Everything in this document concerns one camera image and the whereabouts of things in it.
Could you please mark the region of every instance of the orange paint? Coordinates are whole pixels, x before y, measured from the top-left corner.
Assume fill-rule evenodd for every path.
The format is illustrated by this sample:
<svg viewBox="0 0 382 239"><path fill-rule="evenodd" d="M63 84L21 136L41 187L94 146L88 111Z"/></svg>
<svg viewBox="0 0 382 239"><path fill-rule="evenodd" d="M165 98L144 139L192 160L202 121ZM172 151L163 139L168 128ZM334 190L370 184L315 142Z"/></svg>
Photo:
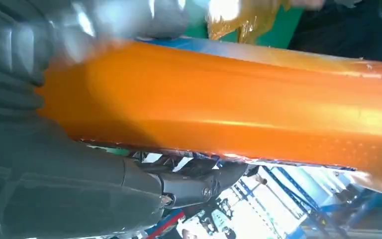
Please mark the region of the orange paint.
<svg viewBox="0 0 382 239"><path fill-rule="evenodd" d="M264 59L135 42L49 70L40 113L73 139L349 166L382 191L382 63L252 49Z"/></svg>

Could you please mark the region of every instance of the red stripe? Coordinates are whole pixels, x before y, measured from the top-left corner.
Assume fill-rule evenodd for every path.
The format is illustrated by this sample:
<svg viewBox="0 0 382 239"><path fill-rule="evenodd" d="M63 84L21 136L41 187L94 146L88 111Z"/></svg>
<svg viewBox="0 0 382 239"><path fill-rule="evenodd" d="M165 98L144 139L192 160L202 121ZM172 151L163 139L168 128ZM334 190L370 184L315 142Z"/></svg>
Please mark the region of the red stripe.
<svg viewBox="0 0 382 239"><path fill-rule="evenodd" d="M159 236L162 234L162 232L168 228L170 225L174 224L179 218L184 216L184 212L180 212L177 215L173 216L169 221L167 221L165 224L161 225L159 228L157 228L153 233L148 235L146 239L154 239L156 236Z"/></svg>

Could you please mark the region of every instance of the green surface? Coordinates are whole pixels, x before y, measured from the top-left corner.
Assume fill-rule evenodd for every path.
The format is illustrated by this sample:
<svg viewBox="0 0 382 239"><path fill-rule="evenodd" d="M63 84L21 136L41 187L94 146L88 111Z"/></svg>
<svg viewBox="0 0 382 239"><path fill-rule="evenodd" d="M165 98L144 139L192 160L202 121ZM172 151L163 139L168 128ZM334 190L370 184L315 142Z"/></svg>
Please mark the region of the green surface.
<svg viewBox="0 0 382 239"><path fill-rule="evenodd" d="M106 148L106 147L99 147L99 146L90 146L90 147L106 150L106 152L108 153L113 153L113 154L121 155L121 156L127 156L129 154L129 150L124 148Z"/></svg>
<svg viewBox="0 0 382 239"><path fill-rule="evenodd" d="M193 1L187 1L186 11L190 16L190 26L185 32L186 36L195 38L208 38L207 23L205 22L206 10L197 6ZM257 45L271 46L277 48L287 48L292 39L293 32L298 25L299 18L302 15L302 9L291 8L285 11L282 7L276 15L273 28L257 38ZM232 32L223 38L222 41L236 42L236 32Z"/></svg>

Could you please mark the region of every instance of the white light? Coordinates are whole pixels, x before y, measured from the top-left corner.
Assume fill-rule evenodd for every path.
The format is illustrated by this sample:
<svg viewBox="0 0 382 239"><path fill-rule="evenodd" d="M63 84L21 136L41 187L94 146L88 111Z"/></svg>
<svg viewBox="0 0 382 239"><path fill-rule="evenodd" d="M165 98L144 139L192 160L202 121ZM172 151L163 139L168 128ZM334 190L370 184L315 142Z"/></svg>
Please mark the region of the white light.
<svg viewBox="0 0 382 239"><path fill-rule="evenodd" d="M214 21L230 21L239 14L239 0L211 0L208 12Z"/></svg>
<svg viewBox="0 0 382 239"><path fill-rule="evenodd" d="M181 8L181 10L184 10L186 2L187 0L178 0L178 5Z"/></svg>
<svg viewBox="0 0 382 239"><path fill-rule="evenodd" d="M84 12L78 13L78 22L85 33L90 36L95 36L95 31L93 30L92 23Z"/></svg>
<svg viewBox="0 0 382 239"><path fill-rule="evenodd" d="M143 163L154 163L159 160L160 157L162 157L162 155L159 153L149 153L143 160Z"/></svg>
<svg viewBox="0 0 382 239"><path fill-rule="evenodd" d="M149 7L150 7L150 11L152 13L152 18L154 18L154 2L155 2L155 0L149 0Z"/></svg>
<svg viewBox="0 0 382 239"><path fill-rule="evenodd" d="M172 172L178 172L181 170L188 162L190 162L193 158L183 157L178 165L172 170Z"/></svg>

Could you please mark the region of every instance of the bolt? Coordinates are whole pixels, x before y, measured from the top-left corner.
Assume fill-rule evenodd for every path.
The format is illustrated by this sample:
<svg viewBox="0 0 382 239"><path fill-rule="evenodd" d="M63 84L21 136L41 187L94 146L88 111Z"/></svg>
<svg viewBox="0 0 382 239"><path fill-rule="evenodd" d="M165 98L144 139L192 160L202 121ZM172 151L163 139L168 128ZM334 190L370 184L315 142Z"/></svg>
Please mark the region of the bolt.
<svg viewBox="0 0 382 239"><path fill-rule="evenodd" d="M211 190L209 188L204 188L203 189L203 196L210 197L210 195L211 195Z"/></svg>
<svg viewBox="0 0 382 239"><path fill-rule="evenodd" d="M162 203L164 206L167 206L173 202L173 199L167 195L162 195L161 197L162 197Z"/></svg>

